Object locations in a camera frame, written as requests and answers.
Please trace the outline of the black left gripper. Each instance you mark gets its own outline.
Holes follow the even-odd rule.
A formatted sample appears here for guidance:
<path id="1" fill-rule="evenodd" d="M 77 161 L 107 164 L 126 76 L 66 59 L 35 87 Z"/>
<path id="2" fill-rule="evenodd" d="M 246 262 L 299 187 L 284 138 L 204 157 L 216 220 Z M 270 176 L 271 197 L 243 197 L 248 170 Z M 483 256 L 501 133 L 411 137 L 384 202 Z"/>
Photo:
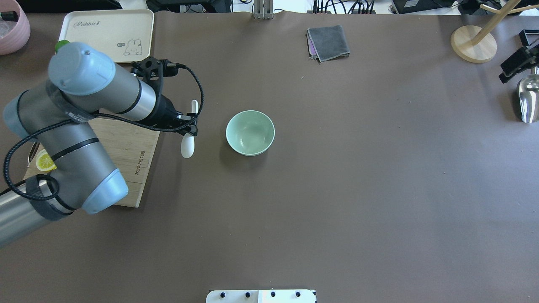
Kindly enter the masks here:
<path id="1" fill-rule="evenodd" d="M 198 134 L 198 114 L 182 114 L 177 111 L 173 103 L 167 97 L 160 97 L 156 103 L 156 128 L 173 129 L 180 128 L 180 134 L 190 134 L 196 137 Z"/>

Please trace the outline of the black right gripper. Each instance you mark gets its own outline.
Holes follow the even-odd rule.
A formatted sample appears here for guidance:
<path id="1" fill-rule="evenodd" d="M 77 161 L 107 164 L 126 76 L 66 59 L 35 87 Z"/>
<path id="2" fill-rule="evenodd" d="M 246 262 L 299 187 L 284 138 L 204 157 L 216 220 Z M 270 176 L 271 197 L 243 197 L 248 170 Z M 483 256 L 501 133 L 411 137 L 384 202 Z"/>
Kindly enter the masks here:
<path id="1" fill-rule="evenodd" d="M 502 73 L 499 79 L 506 84 L 514 76 L 526 69 L 539 65 L 539 46 L 522 46 L 500 64 Z"/>

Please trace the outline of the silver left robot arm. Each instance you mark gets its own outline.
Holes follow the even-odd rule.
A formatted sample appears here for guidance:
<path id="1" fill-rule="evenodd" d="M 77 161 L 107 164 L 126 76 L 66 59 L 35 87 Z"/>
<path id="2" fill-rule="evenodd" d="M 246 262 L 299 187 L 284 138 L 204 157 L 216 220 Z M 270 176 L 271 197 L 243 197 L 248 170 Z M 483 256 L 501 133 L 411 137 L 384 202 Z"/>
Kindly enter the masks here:
<path id="1" fill-rule="evenodd" d="M 3 119 L 21 140 L 6 154 L 2 175 L 1 246 L 23 238 L 83 209 L 96 214 L 122 200 L 128 186 L 89 121 L 105 117 L 156 132 L 183 136 L 181 155 L 194 153 L 197 121 L 205 96 L 194 73 L 200 100 L 191 112 L 177 111 L 163 91 L 163 79 L 183 64 L 147 57 L 127 71 L 83 42 L 59 45 L 48 66 L 48 79 L 9 102 Z M 13 154 L 27 142 L 45 148 L 56 169 L 15 183 Z"/>

